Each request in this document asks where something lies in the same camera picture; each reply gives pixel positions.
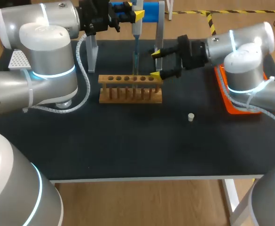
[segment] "white cable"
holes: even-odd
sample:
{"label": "white cable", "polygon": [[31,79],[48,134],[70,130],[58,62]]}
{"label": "white cable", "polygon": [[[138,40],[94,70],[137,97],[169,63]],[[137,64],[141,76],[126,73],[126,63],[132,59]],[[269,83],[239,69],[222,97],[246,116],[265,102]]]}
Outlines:
{"label": "white cable", "polygon": [[58,113],[58,114],[65,114],[65,113],[74,112],[75,110],[79,109],[86,103],[86,101],[88,100],[89,94],[90,94],[90,83],[89,83],[87,73],[85,72],[85,69],[82,65],[81,57],[80,57],[80,47],[81,47],[82,42],[86,39],[86,37],[87,37],[86,34],[83,34],[81,36],[81,38],[79,39],[79,41],[77,43],[77,47],[76,47],[77,62],[78,62],[78,65],[81,69],[81,72],[82,72],[85,82],[86,82],[86,95],[85,95],[84,99],[81,101],[81,103],[73,108],[66,109],[66,110],[58,110],[58,109],[43,107],[43,106],[39,106],[39,105],[32,106],[31,108],[35,108],[35,109],[39,109],[39,110],[47,111],[47,112]]}
{"label": "white cable", "polygon": [[[223,80],[223,77],[222,77],[222,75],[221,75],[219,69],[218,69],[218,77],[219,77],[219,79],[220,79],[220,81],[221,81],[222,89],[223,89],[223,91],[224,91],[226,97],[227,97],[232,103],[234,103],[234,104],[236,104],[236,105],[240,105],[240,106],[242,106],[242,107],[247,107],[247,104],[242,103],[242,102],[239,102],[239,101],[236,101],[236,100],[234,100],[234,99],[229,95],[229,93],[227,92],[227,89],[226,89],[226,87],[225,87],[224,80]],[[270,118],[272,118],[273,120],[275,120],[275,115],[273,115],[272,113],[266,111],[266,110],[263,109],[263,108],[260,108],[260,107],[254,106],[254,105],[249,105],[248,108],[254,109],[254,110],[259,111],[259,112],[262,112],[262,113],[266,114],[267,116],[269,116]]]}
{"label": "white cable", "polygon": [[263,90],[270,82],[274,81],[275,77],[274,76],[270,76],[270,78],[267,81],[263,81],[259,86],[257,86],[257,88],[250,94],[247,103],[246,103],[246,109],[249,108],[249,104],[251,102],[251,100],[254,98],[254,96],[260,92],[261,90]]}

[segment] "table surface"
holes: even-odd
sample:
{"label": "table surface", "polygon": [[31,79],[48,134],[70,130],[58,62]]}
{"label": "table surface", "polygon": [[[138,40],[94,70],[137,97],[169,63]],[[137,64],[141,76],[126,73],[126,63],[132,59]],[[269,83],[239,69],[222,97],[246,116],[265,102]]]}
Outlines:
{"label": "table surface", "polygon": [[[174,43],[165,40],[165,46]],[[131,74],[134,42],[103,40],[98,45],[96,73],[89,74],[91,94],[81,109],[0,116],[0,133],[48,179],[262,175],[275,166],[275,121],[263,114],[228,114],[211,66],[165,81],[162,104],[99,104],[97,75]],[[153,45],[141,40],[140,74],[154,71]],[[3,52],[0,71],[8,70],[11,54]],[[81,57],[87,62],[83,46]],[[173,63],[169,56],[163,67]],[[271,56],[264,70],[275,76]],[[78,66],[76,71],[79,91],[73,104],[86,90]],[[189,113],[195,114],[192,123]]]}

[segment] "blue object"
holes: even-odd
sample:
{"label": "blue object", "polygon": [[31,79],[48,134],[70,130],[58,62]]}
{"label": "blue object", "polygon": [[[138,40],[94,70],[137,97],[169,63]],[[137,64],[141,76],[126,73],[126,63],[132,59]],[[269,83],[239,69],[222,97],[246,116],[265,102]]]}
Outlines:
{"label": "blue object", "polygon": [[[120,5],[122,2],[112,2],[112,5]],[[143,9],[145,16],[142,19],[143,23],[158,23],[159,3],[158,2],[144,2]]]}

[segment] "white perforated pad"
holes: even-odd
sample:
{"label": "white perforated pad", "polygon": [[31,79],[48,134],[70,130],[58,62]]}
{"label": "white perforated pad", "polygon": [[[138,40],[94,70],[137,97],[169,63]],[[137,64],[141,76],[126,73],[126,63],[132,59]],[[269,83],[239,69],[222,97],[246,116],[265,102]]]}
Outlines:
{"label": "white perforated pad", "polygon": [[14,50],[10,63],[10,70],[31,69],[28,59],[21,50]]}

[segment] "glowing blue ring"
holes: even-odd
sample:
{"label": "glowing blue ring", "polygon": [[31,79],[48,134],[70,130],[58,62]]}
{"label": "glowing blue ring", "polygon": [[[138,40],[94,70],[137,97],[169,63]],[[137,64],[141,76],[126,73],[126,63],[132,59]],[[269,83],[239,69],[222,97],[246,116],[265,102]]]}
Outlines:
{"label": "glowing blue ring", "polygon": [[37,171],[37,174],[38,174],[38,178],[39,178],[39,194],[38,194],[38,198],[37,198],[37,201],[36,201],[36,204],[35,204],[35,207],[32,211],[32,213],[30,214],[29,218],[26,220],[26,222],[23,224],[23,226],[27,226],[30,221],[32,220],[33,216],[35,215],[36,211],[37,211],[37,208],[40,204],[40,200],[41,200],[41,195],[42,195],[42,180],[41,180],[41,175],[40,175],[40,172],[39,170],[37,169],[36,166],[34,166],[34,164],[32,163],[33,167],[36,169]]}
{"label": "glowing blue ring", "polygon": [[229,86],[227,86],[227,87],[228,87],[229,91],[233,92],[233,93],[251,93],[256,90],[256,87],[254,89],[245,90],[245,91],[237,91],[237,90],[233,90],[233,89],[229,88]]}
{"label": "glowing blue ring", "polygon": [[75,70],[75,65],[71,69],[69,69],[68,71],[60,73],[60,74],[44,75],[44,74],[37,74],[35,72],[33,72],[33,74],[36,75],[37,77],[40,77],[40,78],[43,78],[43,79],[48,79],[48,78],[57,78],[57,77],[67,75],[67,74],[71,73],[73,70]]}

